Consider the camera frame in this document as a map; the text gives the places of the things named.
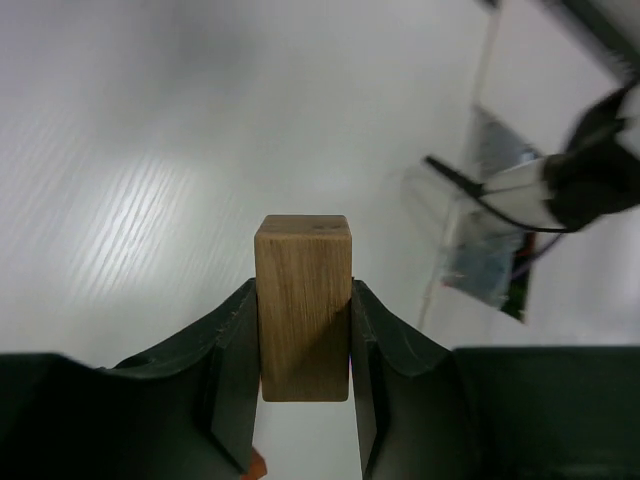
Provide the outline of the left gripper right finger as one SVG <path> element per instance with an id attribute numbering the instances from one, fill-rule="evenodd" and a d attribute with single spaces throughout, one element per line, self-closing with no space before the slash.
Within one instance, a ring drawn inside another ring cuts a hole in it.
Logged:
<path id="1" fill-rule="evenodd" d="M 351 365 L 366 479 L 635 479 L 634 346 L 448 350 L 362 281 Z"/>

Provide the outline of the striped dark wood block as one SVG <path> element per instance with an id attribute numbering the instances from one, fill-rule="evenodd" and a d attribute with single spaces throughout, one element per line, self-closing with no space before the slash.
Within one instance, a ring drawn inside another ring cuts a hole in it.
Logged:
<path id="1" fill-rule="evenodd" d="M 268 215 L 254 236 L 262 396 L 349 396 L 352 236 L 343 215 Z"/>

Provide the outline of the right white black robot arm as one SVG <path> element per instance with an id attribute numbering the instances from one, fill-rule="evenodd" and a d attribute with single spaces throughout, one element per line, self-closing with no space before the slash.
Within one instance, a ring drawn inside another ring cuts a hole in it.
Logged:
<path id="1" fill-rule="evenodd" d="M 589 106 L 563 151 L 476 181 L 433 155 L 425 165 L 504 224 L 578 232 L 639 205 L 639 80 Z"/>

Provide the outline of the long red-brown wood block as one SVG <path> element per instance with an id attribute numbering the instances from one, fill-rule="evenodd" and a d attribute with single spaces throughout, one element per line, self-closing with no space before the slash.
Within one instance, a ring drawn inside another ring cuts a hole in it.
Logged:
<path id="1" fill-rule="evenodd" d="M 264 457 L 256 448 L 251 451 L 251 460 L 247 473 L 242 477 L 243 480 L 260 480 L 268 473 Z"/>

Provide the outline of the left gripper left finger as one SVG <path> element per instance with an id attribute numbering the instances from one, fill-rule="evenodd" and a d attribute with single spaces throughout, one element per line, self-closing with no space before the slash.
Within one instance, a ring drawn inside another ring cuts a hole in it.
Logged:
<path id="1" fill-rule="evenodd" d="M 113 368 L 53 353 L 1 358 L 5 479 L 237 479 L 259 388 L 256 291 Z"/>

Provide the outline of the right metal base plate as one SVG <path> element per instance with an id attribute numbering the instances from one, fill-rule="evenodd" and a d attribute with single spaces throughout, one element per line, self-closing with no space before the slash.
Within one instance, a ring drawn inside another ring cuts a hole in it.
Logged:
<path id="1" fill-rule="evenodd" d="M 532 164 L 539 151 L 482 107 L 473 109 L 459 168 L 471 179 L 493 177 Z M 455 290 L 501 309 L 523 303 L 528 272 L 516 271 L 539 256 L 537 234 L 500 221 L 425 163 L 407 170 L 402 199 L 410 218 L 426 231 L 435 248 L 419 324 L 429 323 L 438 290 Z"/>

